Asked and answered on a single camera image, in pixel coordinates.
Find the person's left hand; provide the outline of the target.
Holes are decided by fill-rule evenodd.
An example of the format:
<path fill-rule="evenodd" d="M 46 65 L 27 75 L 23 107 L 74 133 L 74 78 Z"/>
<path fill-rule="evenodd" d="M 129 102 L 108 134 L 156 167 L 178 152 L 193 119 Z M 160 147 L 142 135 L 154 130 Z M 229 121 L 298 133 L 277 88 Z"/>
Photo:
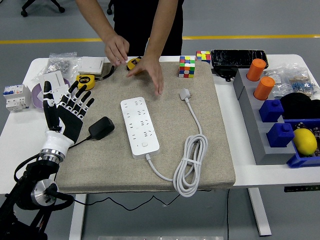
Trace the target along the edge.
<path fill-rule="evenodd" d="M 154 84 L 155 94 L 161 95 L 164 90 L 164 77 L 159 62 L 160 57 L 152 53 L 146 53 L 138 64 L 128 72 L 127 78 L 138 75 L 140 72 L 146 71 Z"/>

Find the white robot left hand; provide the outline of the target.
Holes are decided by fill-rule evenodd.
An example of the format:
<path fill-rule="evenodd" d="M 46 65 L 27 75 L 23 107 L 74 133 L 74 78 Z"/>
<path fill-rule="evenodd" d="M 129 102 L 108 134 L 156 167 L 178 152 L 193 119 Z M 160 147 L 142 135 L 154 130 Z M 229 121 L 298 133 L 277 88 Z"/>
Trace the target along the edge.
<path fill-rule="evenodd" d="M 46 141 L 39 153 L 43 159 L 56 158 L 63 161 L 69 147 L 79 138 L 83 118 L 95 99 L 90 98 L 91 91 L 86 91 L 86 85 L 73 94 L 78 84 L 79 82 L 75 81 L 60 102 L 56 103 L 51 83 L 44 82 L 43 110 L 48 130 L 45 132 Z"/>

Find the person's right hand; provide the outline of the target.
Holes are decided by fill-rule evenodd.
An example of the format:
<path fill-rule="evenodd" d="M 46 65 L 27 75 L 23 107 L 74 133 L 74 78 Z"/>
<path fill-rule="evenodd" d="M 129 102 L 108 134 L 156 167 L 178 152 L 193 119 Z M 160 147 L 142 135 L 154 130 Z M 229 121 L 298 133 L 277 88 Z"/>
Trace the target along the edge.
<path fill-rule="evenodd" d="M 130 47 L 129 42 L 126 39 L 115 33 L 108 36 L 104 43 L 105 55 L 115 67 L 126 63 Z"/>

